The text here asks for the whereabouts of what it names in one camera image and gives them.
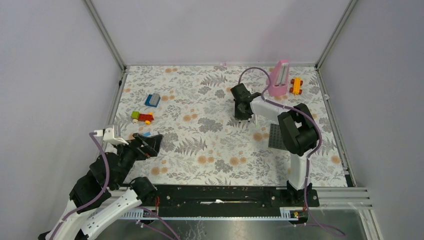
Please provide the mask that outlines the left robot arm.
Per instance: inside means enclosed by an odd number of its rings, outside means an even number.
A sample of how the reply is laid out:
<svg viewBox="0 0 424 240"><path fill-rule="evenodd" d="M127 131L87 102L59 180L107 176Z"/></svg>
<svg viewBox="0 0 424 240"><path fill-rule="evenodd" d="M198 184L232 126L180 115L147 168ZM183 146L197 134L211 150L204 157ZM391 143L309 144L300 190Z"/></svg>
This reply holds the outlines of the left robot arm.
<svg viewBox="0 0 424 240"><path fill-rule="evenodd" d="M124 185L136 161L158 156L163 135L135 133L131 140L126 141L116 136L109 127L94 130L89 136L100 155L70 191L64 213L53 229L41 233L39 240L95 240L105 228L129 210L141 204L160 203L157 188L150 180L136 177L119 199L94 214L112 196L112 191Z"/></svg>

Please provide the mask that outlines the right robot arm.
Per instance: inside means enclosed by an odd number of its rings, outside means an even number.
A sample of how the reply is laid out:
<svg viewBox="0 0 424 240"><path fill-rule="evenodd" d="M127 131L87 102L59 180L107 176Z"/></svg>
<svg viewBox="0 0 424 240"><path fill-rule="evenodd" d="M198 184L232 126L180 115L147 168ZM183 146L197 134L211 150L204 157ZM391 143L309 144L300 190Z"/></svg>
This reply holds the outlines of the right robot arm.
<svg viewBox="0 0 424 240"><path fill-rule="evenodd" d="M303 103L294 107L276 103L259 92L249 92L243 83L232 87L230 92L235 119L247 121L260 115L278 122L282 143L290 153L291 174L286 198L293 206L301 205L307 199L310 185L310 157L322 143L321 132L309 108Z"/></svg>

